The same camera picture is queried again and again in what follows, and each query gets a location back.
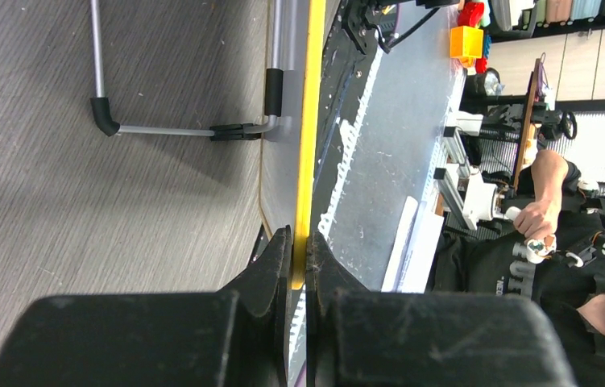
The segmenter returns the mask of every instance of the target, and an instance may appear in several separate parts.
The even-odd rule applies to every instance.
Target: black bracket
[[[212,141],[232,141],[235,139],[261,139],[261,133],[246,133],[245,128],[253,127],[252,123],[236,123],[234,125],[218,125],[210,127],[214,135],[210,137]]]
[[[350,40],[354,42],[363,55],[368,53],[369,40],[373,40],[373,34],[368,33],[370,25],[380,15],[377,11],[376,0],[356,0],[347,3],[345,14],[342,16],[342,29],[345,30]]]

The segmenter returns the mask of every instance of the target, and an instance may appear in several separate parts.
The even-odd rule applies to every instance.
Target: wooden board
[[[520,178],[520,171],[523,168],[523,160],[525,159],[525,144],[531,139],[532,131],[530,130],[530,120],[532,118],[532,106],[534,105],[535,94],[537,94],[537,78],[539,74],[539,68],[541,65],[541,59],[535,59],[534,70],[530,77],[530,84],[528,86],[528,101],[525,103],[525,111],[523,113],[523,130],[520,133],[520,143],[518,144],[518,155],[516,157],[516,168],[514,169],[513,186],[518,186],[518,179]]]

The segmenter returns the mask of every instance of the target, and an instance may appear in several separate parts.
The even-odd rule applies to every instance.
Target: chair
[[[213,140],[258,139],[261,134],[276,127],[281,116],[283,95],[283,70],[280,68],[282,12],[284,0],[274,0],[274,18],[271,34],[271,67],[266,71],[264,90],[264,114],[268,117],[265,124],[254,125],[240,123],[211,127],[209,130],[181,129],[168,127],[137,127],[116,122],[110,112],[110,100],[106,95],[103,72],[103,44],[101,33],[101,16],[99,0],[91,1],[91,24],[93,28],[93,70],[95,75],[96,95],[91,98],[93,120],[98,129],[108,136],[122,133],[139,133],[152,135],[195,135],[211,137]]]

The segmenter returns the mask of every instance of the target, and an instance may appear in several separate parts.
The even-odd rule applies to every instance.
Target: person's arm
[[[537,153],[530,169],[535,202],[520,212],[513,226],[528,239],[543,240],[556,232],[563,199],[563,182],[569,167],[558,153],[543,150]]]

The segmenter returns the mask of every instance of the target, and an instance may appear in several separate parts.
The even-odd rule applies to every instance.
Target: gray table surface
[[[411,2],[403,5],[397,31],[405,31],[426,12]],[[350,138],[343,138],[343,148],[329,150],[349,150],[345,158],[351,162],[338,167],[347,168],[346,175],[339,172],[344,184],[336,184],[339,194],[331,198],[319,228],[335,257],[372,290],[380,290],[383,283],[406,197],[420,201],[429,194],[425,191],[430,190],[435,144],[450,98],[460,93],[455,89],[461,72],[449,58],[453,21],[451,10],[441,10],[392,53],[376,56],[368,75],[375,79],[367,83],[364,95],[366,114],[353,128],[346,124]],[[437,158],[440,152],[434,153]],[[305,327],[293,329],[291,382],[305,358]]]

